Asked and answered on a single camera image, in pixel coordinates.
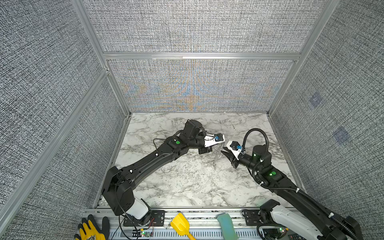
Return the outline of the black remote control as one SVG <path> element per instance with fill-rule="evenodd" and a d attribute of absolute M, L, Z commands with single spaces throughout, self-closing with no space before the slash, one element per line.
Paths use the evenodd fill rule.
<path fill-rule="evenodd" d="M 302 236 L 300 236 L 298 234 L 289 235 L 289 239 L 290 240 L 306 240 L 305 238 L 303 238 Z"/>

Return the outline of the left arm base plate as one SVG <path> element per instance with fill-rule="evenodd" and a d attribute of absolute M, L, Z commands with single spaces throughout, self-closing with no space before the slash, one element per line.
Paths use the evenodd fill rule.
<path fill-rule="evenodd" d="M 128 215 L 128 218 L 124 219 L 124 227 L 137 227 L 137 228 L 148 228 L 150 225 L 154 227 L 163 227 L 165 221 L 164 210 L 150 210 L 141 219 Z"/>

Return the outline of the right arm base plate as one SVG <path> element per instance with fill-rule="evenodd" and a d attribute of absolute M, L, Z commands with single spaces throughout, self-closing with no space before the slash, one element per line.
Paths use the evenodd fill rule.
<path fill-rule="evenodd" d="M 264 210 L 243 209 L 241 214 L 245 218 L 247 226 L 261 226 L 267 224 L 270 220 L 270 214 Z"/>

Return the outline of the aluminium corner frame post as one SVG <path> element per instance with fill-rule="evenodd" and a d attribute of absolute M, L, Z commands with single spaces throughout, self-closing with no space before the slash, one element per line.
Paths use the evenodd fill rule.
<path fill-rule="evenodd" d="M 113 71 L 111 70 L 111 67 L 104 57 L 104 52 L 102 50 L 102 46 L 100 44 L 100 41 L 97 37 L 97 34 L 94 30 L 93 25 L 91 24 L 90 17 L 88 15 L 88 12 L 86 10 L 86 7 L 84 5 L 83 1 L 72 1 L 72 4 L 79 16 L 79 19 L 83 25 L 83 28 L 85 32 L 88 35 L 88 38 L 94 48 L 95 54 L 97 55 L 99 62 L 101 63 L 102 67 L 107 70 L 107 79 L 109 80 L 109 83 L 112 87 L 112 90 L 117 98 L 118 103 L 121 106 L 121 109 L 125 113 L 126 116 L 131 116 L 130 107 L 124 97 L 124 94 L 118 84 L 118 81 L 116 80 Z"/>

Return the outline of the yellow plastic scoop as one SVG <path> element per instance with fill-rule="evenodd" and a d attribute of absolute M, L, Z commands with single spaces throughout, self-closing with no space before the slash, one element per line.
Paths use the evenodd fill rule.
<path fill-rule="evenodd" d="M 180 236 L 187 236 L 190 240 L 196 240 L 190 233 L 190 224 L 182 213 L 178 213 L 171 221 L 171 227 Z"/>

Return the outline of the aluminium horizontal frame bar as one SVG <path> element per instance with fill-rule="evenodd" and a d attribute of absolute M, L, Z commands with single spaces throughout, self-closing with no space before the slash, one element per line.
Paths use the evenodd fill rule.
<path fill-rule="evenodd" d="M 297 53 L 103 53 L 106 60 L 293 60 Z"/>

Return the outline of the teal green sponge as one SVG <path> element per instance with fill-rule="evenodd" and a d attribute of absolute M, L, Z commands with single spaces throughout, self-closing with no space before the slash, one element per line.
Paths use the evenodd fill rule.
<path fill-rule="evenodd" d="M 225 240 L 238 240 L 239 237 L 235 232 L 233 221 L 228 213 L 220 214 L 217 220 L 221 226 L 222 235 Z"/>

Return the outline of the yellow black work glove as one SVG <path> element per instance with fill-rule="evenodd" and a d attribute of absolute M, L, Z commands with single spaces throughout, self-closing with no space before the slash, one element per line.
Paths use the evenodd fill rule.
<path fill-rule="evenodd" d="M 103 217 L 102 227 L 100 228 L 93 215 L 82 218 L 78 224 L 78 234 L 74 235 L 75 240 L 108 240 L 110 236 L 110 220 Z"/>

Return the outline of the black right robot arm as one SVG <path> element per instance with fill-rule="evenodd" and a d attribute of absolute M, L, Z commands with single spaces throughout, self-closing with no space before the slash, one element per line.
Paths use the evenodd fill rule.
<path fill-rule="evenodd" d="M 267 201 L 260 208 L 264 225 L 284 226 L 306 240 L 361 240 L 360 224 L 352 217 L 342 217 L 305 193 L 283 172 L 272 165 L 272 154 L 265 145 L 257 145 L 252 154 L 238 142 L 222 150 L 234 168 L 246 167 L 254 181 L 291 204 L 300 215 L 290 212 L 277 201 Z"/>

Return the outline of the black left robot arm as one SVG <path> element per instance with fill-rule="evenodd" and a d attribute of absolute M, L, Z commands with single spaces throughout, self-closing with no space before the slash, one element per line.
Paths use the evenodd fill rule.
<path fill-rule="evenodd" d="M 110 168 L 103 183 L 102 196 L 116 216 L 128 214 L 146 222 L 151 210 L 143 200 L 134 196 L 133 190 L 137 185 L 162 166 L 188 153 L 190 149 L 203 152 L 224 141 L 223 134 L 208 133 L 200 122 L 187 120 L 183 130 L 164 139 L 146 157 L 121 169 Z"/>

